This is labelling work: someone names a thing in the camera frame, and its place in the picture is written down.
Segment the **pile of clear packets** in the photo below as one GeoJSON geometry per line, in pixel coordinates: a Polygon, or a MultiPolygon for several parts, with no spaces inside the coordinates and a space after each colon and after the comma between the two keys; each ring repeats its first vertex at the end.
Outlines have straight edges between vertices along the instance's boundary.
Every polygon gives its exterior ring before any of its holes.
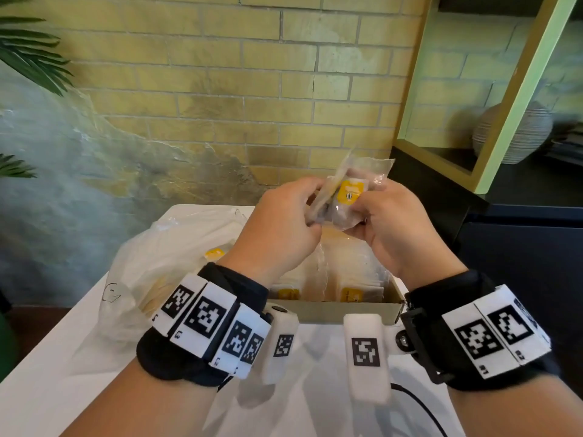
{"type": "Polygon", "coordinates": [[[149,279],[146,282],[147,285],[144,287],[145,293],[143,298],[138,304],[139,310],[145,316],[153,315],[187,274],[196,274],[204,265],[219,260],[233,247],[234,242],[234,239],[230,239],[226,243],[216,245],[205,251],[194,262],[181,264],[172,270],[158,273],[154,279],[149,279]]]}

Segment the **stack of books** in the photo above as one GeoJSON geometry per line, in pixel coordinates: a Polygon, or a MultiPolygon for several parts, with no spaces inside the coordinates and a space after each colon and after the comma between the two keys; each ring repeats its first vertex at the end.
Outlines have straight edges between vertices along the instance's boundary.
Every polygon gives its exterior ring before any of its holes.
{"type": "Polygon", "coordinates": [[[544,156],[583,167],[583,123],[552,138],[544,156]]]}

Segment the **black wristband with marker tags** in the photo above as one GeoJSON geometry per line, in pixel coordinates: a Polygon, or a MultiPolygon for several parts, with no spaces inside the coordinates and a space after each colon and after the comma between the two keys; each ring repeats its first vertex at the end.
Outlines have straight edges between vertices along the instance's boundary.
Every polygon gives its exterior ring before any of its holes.
{"type": "Polygon", "coordinates": [[[157,309],[136,348],[136,359],[161,381],[219,388],[244,380],[265,343],[272,315],[268,289],[215,263],[188,274],[157,309]]]}
{"type": "Polygon", "coordinates": [[[501,390],[559,367],[551,340],[514,293],[464,271],[406,294],[401,316],[415,360],[435,384],[501,390]]]}

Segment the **green palm plant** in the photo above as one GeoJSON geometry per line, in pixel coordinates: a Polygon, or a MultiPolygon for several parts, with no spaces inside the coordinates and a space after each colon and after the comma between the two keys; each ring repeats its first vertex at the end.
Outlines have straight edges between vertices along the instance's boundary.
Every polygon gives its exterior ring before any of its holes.
{"type": "MultiPolygon", "coordinates": [[[[0,0],[0,10],[31,1],[0,0]]],[[[23,27],[45,21],[38,17],[0,13],[0,61],[39,87],[63,97],[74,87],[71,82],[74,75],[67,69],[70,60],[51,50],[60,45],[61,38],[23,27]]],[[[14,155],[0,153],[0,178],[36,177],[33,166],[14,155]]]]}

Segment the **translucent plastic bag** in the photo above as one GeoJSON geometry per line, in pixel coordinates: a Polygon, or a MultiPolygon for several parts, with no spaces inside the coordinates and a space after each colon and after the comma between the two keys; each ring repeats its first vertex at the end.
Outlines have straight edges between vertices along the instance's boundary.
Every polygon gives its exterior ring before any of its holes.
{"type": "Polygon", "coordinates": [[[138,308],[146,282],[236,240],[246,221],[236,208],[191,212],[156,221],[123,244],[107,275],[93,334],[95,348],[113,354],[114,360],[129,355],[155,314],[145,316],[138,308]]]}

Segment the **person's left hand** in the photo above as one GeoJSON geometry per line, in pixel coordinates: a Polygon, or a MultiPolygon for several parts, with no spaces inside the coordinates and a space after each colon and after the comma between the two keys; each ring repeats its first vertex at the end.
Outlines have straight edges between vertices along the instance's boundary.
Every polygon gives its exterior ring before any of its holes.
{"type": "Polygon", "coordinates": [[[278,188],[281,186],[264,193],[234,246],[217,261],[218,265],[266,288],[300,265],[322,237],[292,234],[281,227],[278,222],[278,188]]]}

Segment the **ribbed grey vase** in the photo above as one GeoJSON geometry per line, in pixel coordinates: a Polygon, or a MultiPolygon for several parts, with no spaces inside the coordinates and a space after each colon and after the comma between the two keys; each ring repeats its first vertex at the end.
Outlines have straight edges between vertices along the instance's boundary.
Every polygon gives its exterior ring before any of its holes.
{"type": "MultiPolygon", "coordinates": [[[[487,139],[499,104],[486,109],[478,119],[472,132],[472,148],[478,157],[487,139]]],[[[549,110],[538,101],[531,101],[511,140],[502,164],[515,165],[538,150],[548,139],[553,128],[553,118],[549,110]]]]}

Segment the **row of clear packets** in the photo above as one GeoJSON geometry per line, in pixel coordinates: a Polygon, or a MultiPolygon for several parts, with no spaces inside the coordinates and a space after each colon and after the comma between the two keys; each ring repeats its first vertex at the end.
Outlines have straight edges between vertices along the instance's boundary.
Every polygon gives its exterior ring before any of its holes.
{"type": "Polygon", "coordinates": [[[331,226],[315,250],[269,288],[268,298],[310,302],[386,302],[390,273],[365,241],[331,226]]]}

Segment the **person's right hand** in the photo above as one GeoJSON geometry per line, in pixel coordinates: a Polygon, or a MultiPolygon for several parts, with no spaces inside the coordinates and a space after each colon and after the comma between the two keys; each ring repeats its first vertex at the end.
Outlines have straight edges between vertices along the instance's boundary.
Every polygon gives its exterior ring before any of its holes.
{"type": "Polygon", "coordinates": [[[366,242],[378,261],[409,291],[468,271],[442,240],[419,198],[398,182],[396,194],[395,239],[389,244],[366,242]]]}

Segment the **person's left forearm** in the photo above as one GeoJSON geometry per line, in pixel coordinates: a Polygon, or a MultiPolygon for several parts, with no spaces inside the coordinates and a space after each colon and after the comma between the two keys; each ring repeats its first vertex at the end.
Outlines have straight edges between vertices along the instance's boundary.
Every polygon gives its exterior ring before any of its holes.
{"type": "Polygon", "coordinates": [[[197,437],[218,391],[156,379],[134,359],[60,437],[197,437]]]}

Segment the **black cabinet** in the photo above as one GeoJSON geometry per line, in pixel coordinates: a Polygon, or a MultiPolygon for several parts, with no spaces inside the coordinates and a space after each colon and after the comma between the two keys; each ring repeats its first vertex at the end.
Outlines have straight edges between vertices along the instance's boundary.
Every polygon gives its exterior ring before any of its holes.
{"type": "Polygon", "coordinates": [[[422,202],[448,247],[506,284],[550,335],[583,399],[583,167],[546,157],[502,166],[477,195],[394,148],[389,177],[422,202]]]}

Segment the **brown cardboard box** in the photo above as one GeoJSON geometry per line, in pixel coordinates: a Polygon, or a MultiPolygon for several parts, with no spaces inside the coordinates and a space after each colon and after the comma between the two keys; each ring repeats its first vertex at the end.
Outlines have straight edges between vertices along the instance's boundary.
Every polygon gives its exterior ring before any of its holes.
{"type": "Polygon", "coordinates": [[[388,292],[385,294],[388,297],[386,302],[310,302],[269,298],[268,300],[296,313],[300,323],[342,324],[346,314],[371,313],[380,315],[384,324],[393,325],[398,322],[404,310],[406,293],[404,283],[390,273],[388,292]]]}

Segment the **person's right forearm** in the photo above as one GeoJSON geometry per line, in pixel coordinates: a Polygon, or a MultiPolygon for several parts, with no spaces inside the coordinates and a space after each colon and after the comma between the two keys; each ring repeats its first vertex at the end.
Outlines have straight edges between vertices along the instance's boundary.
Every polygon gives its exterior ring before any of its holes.
{"type": "Polygon", "coordinates": [[[583,400],[557,376],[448,394],[466,437],[583,437],[583,400]]]}

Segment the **green wooden shelf frame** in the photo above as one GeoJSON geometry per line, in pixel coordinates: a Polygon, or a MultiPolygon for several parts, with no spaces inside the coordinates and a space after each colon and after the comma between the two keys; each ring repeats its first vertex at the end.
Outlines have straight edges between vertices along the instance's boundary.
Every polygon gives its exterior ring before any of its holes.
{"type": "Polygon", "coordinates": [[[528,103],[534,98],[551,55],[578,0],[542,0],[525,47],[510,78],[498,113],[473,169],[467,170],[407,141],[414,102],[422,79],[428,53],[429,35],[440,0],[426,0],[421,17],[420,36],[415,44],[412,65],[399,112],[394,150],[420,161],[435,172],[477,195],[487,193],[496,177],[511,139],[518,129],[528,103]]]}

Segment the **clear yellow-label snack packet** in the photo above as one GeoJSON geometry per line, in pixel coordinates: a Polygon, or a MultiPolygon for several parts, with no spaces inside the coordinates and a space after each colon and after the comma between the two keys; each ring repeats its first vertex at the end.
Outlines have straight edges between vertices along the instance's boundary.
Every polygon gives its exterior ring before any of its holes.
{"type": "Polygon", "coordinates": [[[350,150],[306,208],[306,224],[329,224],[340,231],[360,224],[364,217],[352,209],[354,203],[365,191],[383,184],[394,162],[391,158],[356,156],[350,150]]]}

